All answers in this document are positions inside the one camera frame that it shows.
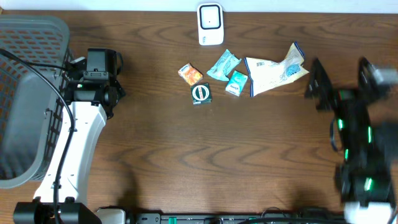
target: light blue wrapper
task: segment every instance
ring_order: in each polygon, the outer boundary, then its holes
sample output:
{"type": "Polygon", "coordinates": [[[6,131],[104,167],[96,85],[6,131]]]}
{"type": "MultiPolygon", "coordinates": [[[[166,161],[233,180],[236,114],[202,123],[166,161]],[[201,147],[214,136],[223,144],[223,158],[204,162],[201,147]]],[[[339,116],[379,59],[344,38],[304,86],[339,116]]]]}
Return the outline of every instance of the light blue wrapper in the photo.
{"type": "Polygon", "coordinates": [[[211,78],[227,82],[229,78],[227,75],[241,62],[241,59],[237,59],[235,55],[231,54],[229,50],[225,50],[220,59],[216,64],[207,71],[207,75],[211,78]]]}
{"type": "Polygon", "coordinates": [[[228,82],[228,85],[225,88],[225,91],[230,92],[236,96],[240,96],[244,84],[246,84],[247,80],[248,80],[247,75],[243,75],[240,72],[234,71],[231,80],[228,82]]]}

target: orange packet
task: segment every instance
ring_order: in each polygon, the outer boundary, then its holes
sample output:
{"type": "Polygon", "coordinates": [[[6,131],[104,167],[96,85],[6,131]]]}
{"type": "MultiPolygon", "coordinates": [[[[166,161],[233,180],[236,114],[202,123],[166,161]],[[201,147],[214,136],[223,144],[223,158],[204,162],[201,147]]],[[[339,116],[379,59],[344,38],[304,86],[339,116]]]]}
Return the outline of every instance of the orange packet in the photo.
{"type": "Polygon", "coordinates": [[[190,85],[193,86],[197,82],[199,82],[203,75],[193,68],[190,63],[184,65],[179,71],[178,74],[190,85]]]}

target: brown tabletop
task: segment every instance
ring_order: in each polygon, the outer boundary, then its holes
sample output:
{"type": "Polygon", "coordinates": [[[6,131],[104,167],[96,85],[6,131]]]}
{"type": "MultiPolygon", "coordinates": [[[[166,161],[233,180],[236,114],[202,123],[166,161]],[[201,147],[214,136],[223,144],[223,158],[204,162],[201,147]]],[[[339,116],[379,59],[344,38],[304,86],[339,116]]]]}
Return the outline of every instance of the brown tabletop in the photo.
{"type": "MultiPolygon", "coordinates": [[[[336,86],[357,85],[360,56],[398,67],[398,15],[226,12],[224,43],[204,47],[195,12],[3,13],[63,19],[77,57],[89,47],[123,54],[119,81],[127,96],[98,139],[92,210],[254,213],[311,205],[340,211],[333,176],[343,156],[329,143],[333,113],[317,113],[314,101],[303,98],[308,75],[250,98],[250,82],[235,97],[205,73],[226,49],[278,62],[294,41],[305,52],[304,67],[319,57],[336,86]],[[188,62],[210,84],[211,104],[192,105],[190,87],[177,74],[188,62]]],[[[243,62],[236,69],[248,73],[243,62]]],[[[397,94],[373,105],[373,123],[398,121],[397,105],[397,94]]],[[[398,169],[392,175],[396,180],[398,169]]],[[[0,222],[12,222],[16,202],[30,201],[38,186],[0,190],[0,222]]]]}

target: blue and white packet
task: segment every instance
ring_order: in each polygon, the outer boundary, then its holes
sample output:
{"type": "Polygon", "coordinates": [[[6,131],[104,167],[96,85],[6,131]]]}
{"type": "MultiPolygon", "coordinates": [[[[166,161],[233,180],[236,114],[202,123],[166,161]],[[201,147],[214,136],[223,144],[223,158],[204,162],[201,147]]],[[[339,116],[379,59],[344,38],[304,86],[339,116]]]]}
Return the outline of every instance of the blue and white packet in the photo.
{"type": "Polygon", "coordinates": [[[229,50],[225,50],[225,52],[222,54],[220,59],[216,62],[216,64],[209,70],[207,71],[207,75],[209,75],[211,78],[215,78],[217,80],[221,80],[224,82],[227,82],[228,79],[228,74],[236,67],[239,65],[242,59],[237,59],[235,55],[231,54],[229,50]]]}
{"type": "Polygon", "coordinates": [[[296,42],[290,46],[285,59],[281,62],[247,57],[244,59],[244,63],[251,79],[251,97],[275,87],[292,83],[308,73],[302,67],[304,53],[296,42]]]}
{"type": "Polygon", "coordinates": [[[236,96],[240,96],[243,90],[244,84],[248,80],[247,75],[243,75],[240,72],[234,71],[230,81],[228,82],[225,91],[232,93],[236,96]]]}

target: white wall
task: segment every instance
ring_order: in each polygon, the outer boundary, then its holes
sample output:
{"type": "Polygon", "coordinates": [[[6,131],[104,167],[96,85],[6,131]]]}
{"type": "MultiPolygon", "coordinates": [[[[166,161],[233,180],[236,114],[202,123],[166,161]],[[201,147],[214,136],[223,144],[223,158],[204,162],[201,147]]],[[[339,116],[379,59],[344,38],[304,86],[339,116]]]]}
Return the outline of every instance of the white wall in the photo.
{"type": "MultiPolygon", "coordinates": [[[[4,9],[196,11],[197,0],[0,0],[4,9]]],[[[398,13],[398,0],[218,0],[226,12],[398,13]]]]}

